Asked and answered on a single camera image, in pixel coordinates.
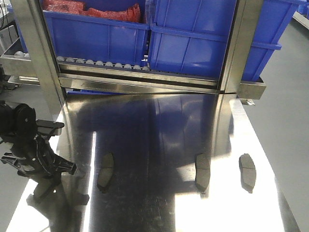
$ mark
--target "red packaging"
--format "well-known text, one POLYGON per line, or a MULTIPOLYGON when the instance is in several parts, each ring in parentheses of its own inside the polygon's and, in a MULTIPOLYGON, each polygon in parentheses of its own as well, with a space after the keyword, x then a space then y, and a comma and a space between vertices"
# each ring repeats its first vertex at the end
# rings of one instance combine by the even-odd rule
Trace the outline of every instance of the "red packaging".
POLYGON ((138 3, 129 7, 126 11, 99 11, 94 8, 89 8, 87 12, 80 11, 80 14, 134 23, 140 22, 140 6, 138 3))
POLYGON ((48 5, 45 10, 79 15, 79 10, 76 7, 68 5, 48 5))
POLYGON ((86 3, 82 1, 73 1, 73 0, 44 0, 43 1, 43 9, 47 10, 46 8, 50 5, 67 5, 72 7, 72 9, 79 9, 83 11, 86 7, 86 3))

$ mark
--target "metal frame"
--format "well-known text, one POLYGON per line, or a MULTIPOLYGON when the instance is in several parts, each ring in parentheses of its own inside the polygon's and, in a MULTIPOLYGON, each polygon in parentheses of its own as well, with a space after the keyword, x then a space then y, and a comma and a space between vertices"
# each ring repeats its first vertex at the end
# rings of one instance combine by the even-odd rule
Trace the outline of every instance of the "metal frame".
POLYGON ((39 0, 12 0, 11 4, 50 113, 56 117, 65 102, 66 94, 58 80, 60 69, 40 2, 39 0))
POLYGON ((16 41, 1 56, 3 67, 6 74, 14 76, 12 81, 35 85, 39 82, 53 115, 63 106, 64 88, 121 93, 238 93, 250 99, 259 99, 265 89, 264 83, 241 84, 264 0, 238 0, 219 81, 175 73, 57 63, 39 0, 11 2, 31 60, 14 56, 20 48, 16 41))
POLYGON ((293 19, 295 19, 297 22, 299 22, 301 25, 303 25, 305 28, 309 30, 309 19, 301 15, 299 12, 295 12, 293 15, 293 19))

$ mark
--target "blue storage crate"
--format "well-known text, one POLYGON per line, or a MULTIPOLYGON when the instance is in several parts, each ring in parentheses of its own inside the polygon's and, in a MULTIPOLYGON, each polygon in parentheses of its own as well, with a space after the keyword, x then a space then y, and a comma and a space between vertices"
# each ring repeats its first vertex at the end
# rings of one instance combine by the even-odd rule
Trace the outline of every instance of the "blue storage crate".
POLYGON ((264 0, 254 41, 277 44, 299 5, 306 0, 264 0))
MULTIPOLYGON (((227 37, 167 29, 151 25, 148 61, 153 70, 219 78, 227 37)), ((253 43, 243 80, 256 81, 281 45, 253 43)))
MULTIPOLYGON (((87 8, 122 11, 136 0, 86 0, 87 8)), ((141 10, 145 0, 139 0, 141 10)), ((147 52, 149 24, 44 11, 57 56, 142 65, 147 52)), ((22 46, 26 45, 18 28, 22 46)))
POLYGON ((236 0, 157 0, 159 27, 228 36, 236 0))
POLYGON ((297 9, 297 12, 299 12, 301 15, 307 15, 308 13, 308 8, 307 6, 309 5, 309 2, 307 1, 307 3, 305 5, 300 5, 297 9))
POLYGON ((227 37, 151 25, 148 61, 159 71, 219 77, 227 37))
POLYGON ((280 44, 253 43, 249 52, 243 81, 257 81, 275 50, 281 50, 280 44))
MULTIPOLYGON (((157 0, 157 26, 228 35, 234 0, 157 0)), ((254 41, 276 44, 299 5, 306 0, 264 0, 254 41)))

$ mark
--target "gray floor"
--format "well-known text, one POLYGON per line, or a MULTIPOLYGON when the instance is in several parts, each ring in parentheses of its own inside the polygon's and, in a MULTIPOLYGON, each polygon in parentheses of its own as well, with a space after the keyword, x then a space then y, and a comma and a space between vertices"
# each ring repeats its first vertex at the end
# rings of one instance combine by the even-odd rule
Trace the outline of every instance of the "gray floor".
MULTIPOLYGON (((302 232, 309 232, 309 31, 292 21, 283 48, 262 73, 267 89, 245 109, 302 232)), ((25 102, 41 119, 51 119, 36 86, 6 91, 0 100, 25 102)), ((5 231, 27 180, 0 164, 0 232, 5 231)))

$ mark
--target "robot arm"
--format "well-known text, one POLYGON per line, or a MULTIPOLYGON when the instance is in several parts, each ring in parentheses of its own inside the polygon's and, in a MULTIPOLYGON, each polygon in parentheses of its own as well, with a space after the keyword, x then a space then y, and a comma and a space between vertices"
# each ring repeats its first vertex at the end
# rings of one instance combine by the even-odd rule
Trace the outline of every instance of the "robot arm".
POLYGON ((26 104, 0 101, 0 143, 11 150, 1 161, 36 182, 56 176, 59 184, 62 172, 74 174, 76 170, 76 164, 56 155, 48 142, 63 127, 63 123, 36 120, 35 110, 26 104))

